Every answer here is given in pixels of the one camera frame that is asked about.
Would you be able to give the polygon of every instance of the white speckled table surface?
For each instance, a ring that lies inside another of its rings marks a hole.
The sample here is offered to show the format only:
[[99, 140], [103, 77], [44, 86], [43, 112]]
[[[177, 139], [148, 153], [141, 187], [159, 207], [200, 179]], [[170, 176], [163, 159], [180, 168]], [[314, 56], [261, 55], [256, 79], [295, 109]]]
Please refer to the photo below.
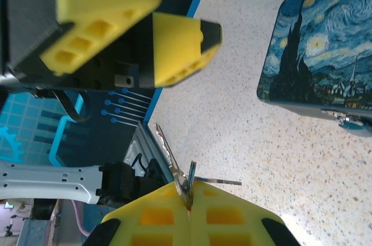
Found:
[[223, 25], [223, 46], [163, 90], [150, 124], [184, 170], [194, 160], [200, 176], [241, 180], [222, 188], [280, 215], [302, 245], [372, 245], [372, 138], [257, 99], [282, 1], [202, 0], [196, 17]]

